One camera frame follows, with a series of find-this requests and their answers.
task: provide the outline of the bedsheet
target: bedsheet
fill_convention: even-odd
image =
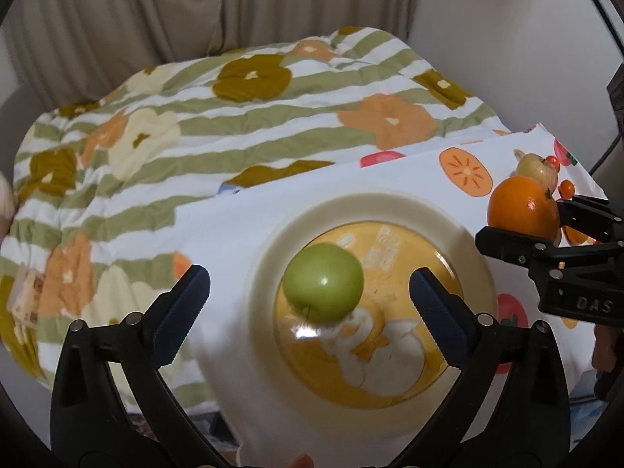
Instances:
[[[167,235],[177,207],[507,132],[480,99],[372,28],[145,69],[27,133],[14,169],[19,209],[0,250],[0,337],[50,386],[72,320],[98,326],[144,311],[188,268]],[[161,372],[189,413],[216,408],[186,344]]]
[[[281,184],[263,184],[234,197],[201,201],[177,209],[177,216],[184,221],[187,231],[201,230],[196,236],[179,233],[177,238],[182,242],[181,248],[194,262],[211,272],[210,298],[191,330],[189,340],[202,371],[211,376],[213,389],[222,403],[222,413],[238,434],[240,466],[286,466],[301,452],[310,454],[318,466],[385,466],[405,448],[417,431],[406,435],[386,434],[388,423],[392,422],[393,406],[384,409],[388,415],[383,419],[377,415],[379,409],[373,406],[363,412],[346,407],[329,411],[319,400],[304,399],[303,391],[297,394],[300,401],[312,401],[313,405],[296,406],[289,397],[282,395],[283,387],[275,385],[275,380],[266,376],[255,356],[255,338],[248,334],[247,312],[251,311],[251,306],[246,291],[250,275],[266,246],[295,217],[336,196],[361,191],[394,191],[430,202],[476,234],[487,224],[491,189],[515,171],[517,156],[525,152],[541,156],[557,154],[563,164],[559,181],[573,181],[580,195],[604,197],[589,174],[542,125],[527,133],[481,142],[440,141],[440,144],[437,148],[373,167],[340,164],[299,178],[284,179]],[[470,182],[457,180],[458,168],[448,165],[457,160],[464,166],[470,165],[471,170],[478,167],[477,179],[485,186],[483,190],[477,191]],[[249,210],[254,217],[247,216]],[[213,227],[204,228],[206,217],[214,220]],[[566,238],[560,245],[569,245]],[[537,309],[539,297],[535,284],[528,278],[526,269],[490,258],[487,262],[497,293],[498,320],[527,327],[538,319],[545,319],[557,340],[568,389],[572,390],[582,373],[590,367],[594,327],[541,313]],[[374,324],[369,326],[370,331],[380,333],[380,324],[383,325],[384,321],[375,317]],[[378,346],[384,347],[385,343],[388,340]],[[467,438],[485,428],[509,369],[508,364],[499,367]],[[329,371],[327,366],[321,366],[321,370]],[[383,375],[392,378],[392,370],[385,367]],[[288,386],[305,385],[305,381],[297,381],[297,377],[293,380],[288,381]],[[351,428],[342,426],[340,429],[341,426],[336,424],[346,422],[345,417],[349,416]],[[362,424],[357,439],[353,438],[356,436],[353,430],[357,429],[353,424]],[[367,430],[373,433],[369,436],[362,433]]]

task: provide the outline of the flower pattern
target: flower pattern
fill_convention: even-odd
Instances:
[[[133,311],[144,313],[158,296],[147,283],[132,283],[126,272],[116,265],[102,273],[97,287],[93,301],[80,311],[80,318],[90,327],[118,324]]]
[[[39,302],[40,317],[78,317],[93,300],[91,241],[78,232],[64,248],[52,250]]]
[[[423,142],[433,136],[436,120],[418,105],[411,105],[397,95],[371,95],[357,111],[340,111],[344,126],[369,131],[376,136],[379,149]]]
[[[83,115],[87,112],[95,111],[100,108],[100,103],[94,100],[89,100],[85,103],[72,103],[69,105],[64,105],[63,107],[59,107],[57,109],[58,115],[63,118],[67,118],[68,120],[73,120],[80,115]]]
[[[414,81],[426,88],[431,95],[452,110],[463,106],[466,103],[466,98],[472,96],[472,93],[467,92],[459,84],[433,69],[417,75],[414,77]]]
[[[268,165],[252,165],[232,179],[228,179],[226,184],[240,188],[251,188],[252,186],[270,183],[271,181],[277,181],[277,179],[289,178],[290,176],[321,169],[329,165],[334,165],[334,162],[326,160],[295,160],[287,167],[281,169]]]
[[[31,328],[15,323],[15,319],[7,311],[7,302],[15,283],[12,276],[0,278],[0,339],[7,347],[11,356],[34,378],[43,376],[37,356],[37,334]]]
[[[185,254],[180,253],[179,251],[176,251],[174,253],[174,278],[175,280],[178,281],[180,278],[182,278],[182,276],[184,276],[184,273],[186,273],[189,267],[192,265],[193,263],[188,259],[188,257],[186,257]]]
[[[133,112],[124,134],[108,150],[113,175],[126,181],[146,161],[175,146],[179,139],[180,125],[175,113],[169,111],[158,115],[149,107]]]
[[[281,66],[283,59],[281,54],[258,54],[227,63],[213,86],[215,95],[237,103],[277,98],[292,77],[291,71]]]
[[[126,81],[126,89],[141,95],[158,95],[165,83],[171,79],[175,69],[176,66],[173,64],[144,68]]]
[[[76,155],[70,147],[36,153],[30,159],[30,176],[18,194],[19,205],[39,190],[63,197],[76,187]]]
[[[326,43],[320,40],[302,40],[288,54],[290,56],[307,56],[322,62],[328,62],[338,56]]]
[[[86,167],[89,164],[97,147],[109,149],[121,139],[127,124],[128,118],[120,112],[89,135],[85,139],[84,150],[80,155],[82,166]]]
[[[362,26],[344,26],[338,30],[338,35],[352,35],[363,29]]]

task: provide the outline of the small orange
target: small orange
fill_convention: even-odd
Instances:
[[[459,148],[440,153],[440,165],[453,184],[471,197],[485,197],[492,191],[492,176],[476,156]]]
[[[594,240],[593,238],[567,225],[564,225],[564,234],[570,246],[578,246],[582,245],[583,243],[591,243]]]
[[[487,206],[491,227],[554,241],[559,234],[557,203],[531,178],[512,176],[499,184]]]
[[[575,193],[574,183],[569,179],[564,179],[559,185],[559,195],[561,195],[562,199],[570,200]]]

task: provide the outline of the toy fruit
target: toy fruit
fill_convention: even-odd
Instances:
[[[550,163],[534,152],[527,153],[520,159],[518,167],[516,167],[516,174],[535,179],[550,194],[553,194],[557,188],[557,171]]]
[[[554,241],[559,230],[557,203],[534,179],[512,176],[499,184],[487,206],[491,227]]]
[[[283,279],[288,303],[313,323],[338,322],[352,312],[364,291],[364,271],[349,251],[330,243],[301,250]]]
[[[559,185],[559,195],[562,199],[570,200],[575,194],[574,183],[569,179],[564,179]]]
[[[561,170],[561,162],[559,162],[556,156],[549,155],[544,158],[544,160],[550,163],[551,166],[553,166],[553,168],[557,171],[557,174],[559,174],[559,171]]]
[[[567,167],[569,165],[576,165],[578,163],[576,161],[576,158],[574,158],[570,154],[570,152],[561,145],[561,142],[555,140],[553,149],[555,151],[555,156],[559,160],[559,163],[564,167]]]
[[[578,246],[584,243],[594,244],[594,238],[591,238],[567,225],[564,226],[564,235],[570,246]]]
[[[448,179],[471,197],[485,197],[492,191],[492,176],[476,156],[459,148],[440,153],[440,165]]]

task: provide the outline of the orange flower print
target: orange flower print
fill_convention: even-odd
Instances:
[[[302,40],[288,54],[290,56],[307,56],[322,62],[328,62],[338,56],[327,46],[326,43],[321,42],[320,40]]]
[[[84,232],[64,248],[55,248],[46,266],[39,316],[56,317],[63,312],[77,317],[93,299],[91,242]]]
[[[89,135],[85,140],[84,151],[80,156],[80,163],[82,163],[82,166],[86,167],[88,165],[98,146],[109,149],[120,140],[127,124],[128,118],[126,115],[122,112],[118,112],[95,130],[95,132]]]
[[[423,107],[397,95],[367,96],[360,110],[339,111],[338,119],[344,126],[375,134],[377,147],[383,151],[426,141],[438,126]]]
[[[192,265],[193,263],[188,259],[188,257],[186,257],[185,254],[180,253],[179,251],[176,251],[174,253],[174,278],[175,280],[178,281],[180,278],[182,278],[182,276],[184,276],[184,273],[186,273],[189,267]]]

